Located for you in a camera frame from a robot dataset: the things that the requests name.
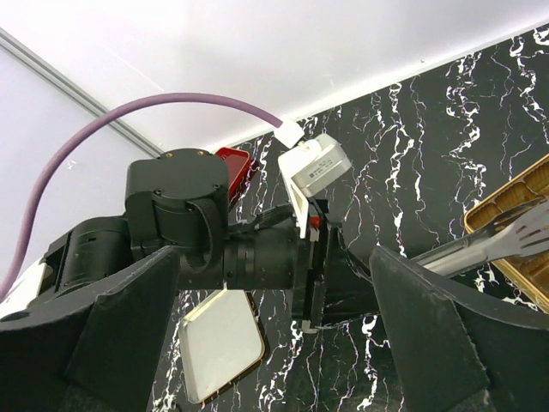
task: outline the red tray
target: red tray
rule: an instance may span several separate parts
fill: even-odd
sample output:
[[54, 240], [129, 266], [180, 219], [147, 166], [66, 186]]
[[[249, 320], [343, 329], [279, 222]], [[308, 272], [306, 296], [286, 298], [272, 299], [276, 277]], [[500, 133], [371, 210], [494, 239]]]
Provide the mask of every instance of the red tray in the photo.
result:
[[215, 154], [229, 168], [229, 199], [233, 206], [244, 192], [246, 182], [256, 174], [254, 161], [248, 152], [236, 148], [220, 148]]

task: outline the black cylindrical joint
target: black cylindrical joint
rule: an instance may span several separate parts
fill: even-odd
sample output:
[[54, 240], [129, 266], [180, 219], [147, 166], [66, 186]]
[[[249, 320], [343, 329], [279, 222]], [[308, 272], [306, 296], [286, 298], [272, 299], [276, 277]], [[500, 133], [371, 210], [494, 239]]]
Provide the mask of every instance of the black cylindrical joint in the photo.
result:
[[[188, 253], [206, 251], [208, 226], [222, 237], [227, 233], [228, 191], [226, 163], [200, 149], [180, 148], [159, 159], [134, 161], [125, 205], [135, 259], [165, 245]], [[204, 200], [211, 201], [208, 209], [197, 203]]]
[[134, 263], [128, 223], [121, 217], [98, 217], [76, 226], [69, 236], [57, 284], [60, 294], [113, 275]]
[[225, 248], [223, 271], [230, 289], [289, 289], [296, 270], [298, 232], [293, 221], [234, 233]]

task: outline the wooden tray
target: wooden tray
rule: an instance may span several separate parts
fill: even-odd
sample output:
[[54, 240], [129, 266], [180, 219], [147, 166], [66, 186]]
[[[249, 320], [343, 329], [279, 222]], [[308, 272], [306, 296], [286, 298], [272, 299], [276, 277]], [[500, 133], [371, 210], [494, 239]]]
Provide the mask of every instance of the wooden tray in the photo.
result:
[[[536, 197], [549, 197], [549, 154], [492, 193], [465, 214], [469, 233], [496, 215]], [[549, 252], [534, 257], [511, 257], [495, 266], [544, 312], [549, 313]]]

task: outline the silver tongs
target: silver tongs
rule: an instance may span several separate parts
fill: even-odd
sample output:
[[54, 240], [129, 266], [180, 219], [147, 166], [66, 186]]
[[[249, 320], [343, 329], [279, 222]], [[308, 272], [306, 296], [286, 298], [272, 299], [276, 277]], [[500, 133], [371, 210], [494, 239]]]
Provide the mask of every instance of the silver tongs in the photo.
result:
[[548, 227], [549, 202], [540, 197], [412, 260], [439, 275], [452, 277], [493, 260], [528, 257], [549, 250]]

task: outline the red object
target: red object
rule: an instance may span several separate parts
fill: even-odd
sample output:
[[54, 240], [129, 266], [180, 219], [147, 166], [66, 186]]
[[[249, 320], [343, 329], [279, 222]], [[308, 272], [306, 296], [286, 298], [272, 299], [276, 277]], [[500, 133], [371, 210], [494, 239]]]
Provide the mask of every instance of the red object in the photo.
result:
[[244, 192], [245, 184], [255, 173], [253, 160], [248, 152], [236, 148], [220, 148], [215, 152], [229, 168], [229, 199], [238, 200]]
[[320, 216], [311, 216], [309, 218], [309, 224], [313, 226], [315, 229], [320, 230]]

